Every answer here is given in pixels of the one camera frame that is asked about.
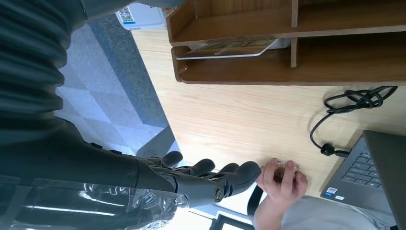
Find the laptop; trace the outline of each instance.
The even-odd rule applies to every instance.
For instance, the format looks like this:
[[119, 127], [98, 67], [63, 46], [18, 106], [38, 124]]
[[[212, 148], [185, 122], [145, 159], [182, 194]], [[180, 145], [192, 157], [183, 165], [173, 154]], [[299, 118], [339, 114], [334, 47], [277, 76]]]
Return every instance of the laptop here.
[[321, 197], [392, 214], [406, 230], [406, 137], [365, 130]]

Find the black cable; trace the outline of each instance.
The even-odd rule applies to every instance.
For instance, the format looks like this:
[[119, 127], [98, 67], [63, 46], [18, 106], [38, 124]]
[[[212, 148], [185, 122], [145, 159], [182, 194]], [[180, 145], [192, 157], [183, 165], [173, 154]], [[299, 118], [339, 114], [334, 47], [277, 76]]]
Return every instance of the black cable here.
[[[386, 89], [389, 89], [389, 91], [385, 95], [381, 95], [380, 93]], [[354, 110], [358, 109], [372, 109], [372, 108], [377, 108], [382, 106], [383, 101], [390, 97], [397, 89], [397, 86], [380, 86], [376, 89], [373, 90], [346, 90], [344, 91], [343, 94], [329, 97], [324, 100], [324, 106], [327, 107], [327, 115], [324, 116], [310, 131], [310, 140], [312, 143], [320, 149], [320, 152], [326, 156], [330, 156], [332, 154], [335, 154], [339, 157], [347, 157], [349, 152], [347, 151], [342, 151], [342, 150], [335, 150], [334, 146], [331, 144], [324, 144], [323, 146], [318, 145], [315, 140], [313, 139], [313, 134], [316, 131], [316, 129], [324, 122], [326, 121], [329, 117], [331, 117], [334, 114], [345, 114], [352, 112]], [[343, 107], [333, 107], [331, 106], [328, 102], [333, 101], [335, 99], [347, 97], [351, 101], [355, 102], [355, 104], [351, 105], [346, 105]]]

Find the laptop keyboard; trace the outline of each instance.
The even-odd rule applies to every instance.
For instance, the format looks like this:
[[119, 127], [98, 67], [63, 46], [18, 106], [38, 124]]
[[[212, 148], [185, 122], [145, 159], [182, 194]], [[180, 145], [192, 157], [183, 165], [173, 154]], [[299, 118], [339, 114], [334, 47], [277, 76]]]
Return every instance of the laptop keyboard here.
[[350, 169], [342, 177], [343, 181], [382, 189], [381, 178], [376, 172], [375, 165], [369, 153], [361, 153]]

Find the transparent plastic cover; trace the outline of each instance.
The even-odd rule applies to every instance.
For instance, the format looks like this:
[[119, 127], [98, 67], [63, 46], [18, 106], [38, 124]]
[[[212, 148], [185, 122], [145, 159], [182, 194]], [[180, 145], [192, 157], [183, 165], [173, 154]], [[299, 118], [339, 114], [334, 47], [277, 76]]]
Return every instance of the transparent plastic cover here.
[[188, 207], [170, 192], [0, 176], [0, 229], [155, 230]]

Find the black robotic arm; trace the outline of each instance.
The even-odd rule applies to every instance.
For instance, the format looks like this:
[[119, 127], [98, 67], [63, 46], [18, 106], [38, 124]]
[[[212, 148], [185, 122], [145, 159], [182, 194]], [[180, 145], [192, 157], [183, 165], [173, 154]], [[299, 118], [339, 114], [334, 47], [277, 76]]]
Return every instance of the black robotic arm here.
[[[141, 159], [100, 149], [83, 141], [72, 123], [54, 116], [63, 105], [55, 89], [64, 82], [58, 68], [66, 64], [72, 32], [86, 21], [112, 14], [131, 2], [0, 1], [0, 229], [19, 229], [16, 223], [104, 229], [105, 219], [93, 217], [110, 213], [97, 211], [110, 208], [113, 214], [118, 208], [121, 215], [114, 214], [116, 225], [110, 221], [105, 229], [141, 226], [146, 219], [154, 220], [154, 211], [134, 202], [131, 210], [129, 206], [120, 209], [111, 205], [113, 201], [134, 199], [148, 190], [149, 195], [138, 198], [151, 200], [151, 194], [161, 191], [182, 196], [190, 207], [197, 207], [241, 193], [259, 176], [260, 168], [254, 162], [230, 164], [213, 173], [211, 160], [172, 169], [173, 163], [182, 159], [178, 152], [163, 159]], [[142, 2], [167, 7], [182, 1]], [[103, 194], [104, 200], [111, 201], [101, 203], [90, 196], [89, 192], [94, 191], [89, 188], [96, 187], [98, 196]], [[111, 193], [112, 188], [120, 190], [122, 196]], [[66, 211], [72, 207], [66, 206], [81, 207], [75, 209], [80, 212], [72, 214]], [[86, 212], [89, 208], [92, 218]], [[143, 218], [128, 215], [136, 208], [136, 216]], [[40, 214], [32, 215], [34, 210]], [[68, 212], [77, 225], [67, 218]]]

